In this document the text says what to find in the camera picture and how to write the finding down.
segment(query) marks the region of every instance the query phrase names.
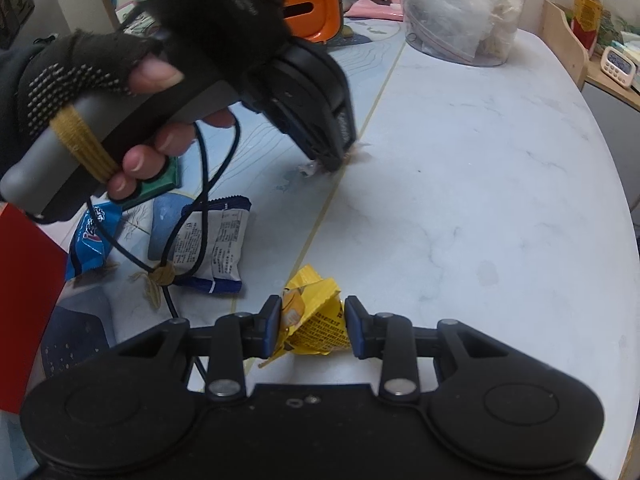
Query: yellow crumpled wrapper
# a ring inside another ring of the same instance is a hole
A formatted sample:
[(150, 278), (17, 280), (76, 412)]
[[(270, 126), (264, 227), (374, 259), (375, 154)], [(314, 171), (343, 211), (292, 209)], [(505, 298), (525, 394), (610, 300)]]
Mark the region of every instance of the yellow crumpled wrapper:
[(259, 367), (287, 352), (327, 355), (349, 348), (351, 344), (344, 323), (340, 287), (333, 278), (322, 279), (312, 266), (302, 267), (287, 283), (282, 295), (276, 350)]

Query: red folder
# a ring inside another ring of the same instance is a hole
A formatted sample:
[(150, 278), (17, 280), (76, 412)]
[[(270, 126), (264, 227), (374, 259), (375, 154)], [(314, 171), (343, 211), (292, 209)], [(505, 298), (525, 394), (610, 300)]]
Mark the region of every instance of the red folder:
[(65, 251), (16, 208), (0, 205), (0, 410), (20, 410), (65, 268)]

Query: fingernail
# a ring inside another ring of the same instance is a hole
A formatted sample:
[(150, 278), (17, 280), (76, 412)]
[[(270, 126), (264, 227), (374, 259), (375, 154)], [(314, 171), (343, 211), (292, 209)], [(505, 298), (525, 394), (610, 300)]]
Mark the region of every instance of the fingernail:
[(120, 178), (120, 185), (116, 189), (116, 193), (121, 192), (126, 187), (126, 185), (127, 185), (127, 179), (126, 178)]
[(147, 57), (140, 64), (140, 72), (161, 89), (171, 88), (184, 79), (184, 74), (176, 67), (157, 57)]
[(135, 165), (135, 167), (131, 170), (132, 173), (136, 173), (138, 171), (140, 171), (140, 168), (142, 168), (142, 165), (145, 163), (145, 156), (144, 155), (139, 155), (138, 156), (138, 163)]
[(158, 151), (164, 152), (164, 150), (166, 150), (169, 145), (171, 145), (172, 140), (174, 140), (174, 134), (167, 135), (162, 145), (158, 147)]

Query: finger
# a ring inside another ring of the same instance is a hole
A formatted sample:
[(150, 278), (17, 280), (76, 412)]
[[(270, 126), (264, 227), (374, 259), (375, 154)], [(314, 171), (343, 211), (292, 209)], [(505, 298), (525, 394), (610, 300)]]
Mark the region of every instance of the finger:
[(146, 180), (160, 173), (165, 160), (164, 155), (156, 152), (151, 146), (140, 144), (125, 153), (122, 159), (122, 169), (133, 178)]
[(195, 136), (196, 131), (191, 124), (166, 124), (156, 133), (154, 146), (163, 155), (180, 156), (189, 149)]
[(129, 75), (129, 89), (134, 94), (153, 94), (177, 85), (184, 74), (177, 68), (149, 54)]
[(228, 108), (219, 110), (206, 116), (203, 121), (205, 121), (207, 124), (210, 124), (211, 126), (215, 126), (216, 128), (231, 128), (234, 124), (236, 124), (236, 118), (228, 110)]
[(135, 178), (120, 172), (108, 181), (107, 193), (113, 200), (124, 200), (127, 196), (135, 192), (137, 185), (138, 183)]

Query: wooden shelf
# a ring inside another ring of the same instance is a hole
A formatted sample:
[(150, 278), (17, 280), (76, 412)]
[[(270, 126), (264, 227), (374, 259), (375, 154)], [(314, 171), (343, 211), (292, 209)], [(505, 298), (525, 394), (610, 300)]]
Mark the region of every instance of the wooden shelf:
[(600, 56), (593, 56), (589, 60), (586, 82), (597, 86), (640, 112), (640, 95), (631, 88), (622, 88), (622, 86), (606, 75), (600, 69)]
[(540, 38), (556, 54), (576, 86), (582, 90), (587, 77), (589, 54), (571, 32), (564, 10), (549, 0), (545, 0), (542, 7)]

